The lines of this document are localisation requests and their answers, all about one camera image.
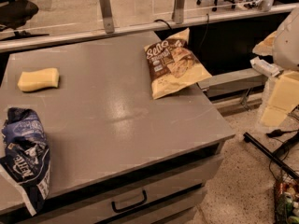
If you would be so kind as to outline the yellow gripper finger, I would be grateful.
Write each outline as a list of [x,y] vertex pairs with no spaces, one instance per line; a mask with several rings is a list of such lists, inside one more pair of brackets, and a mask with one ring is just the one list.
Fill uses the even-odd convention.
[[271,56],[273,54],[272,49],[276,35],[277,32],[273,32],[268,35],[263,41],[253,48],[252,52],[260,56]]
[[261,123],[268,127],[277,127],[299,105],[299,72],[282,74],[275,80]]

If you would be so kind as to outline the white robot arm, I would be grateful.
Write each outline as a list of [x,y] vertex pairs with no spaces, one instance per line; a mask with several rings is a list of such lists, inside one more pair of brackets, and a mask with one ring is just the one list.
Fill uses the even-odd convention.
[[299,105],[299,8],[253,52],[252,68],[270,79],[260,123],[277,127]]

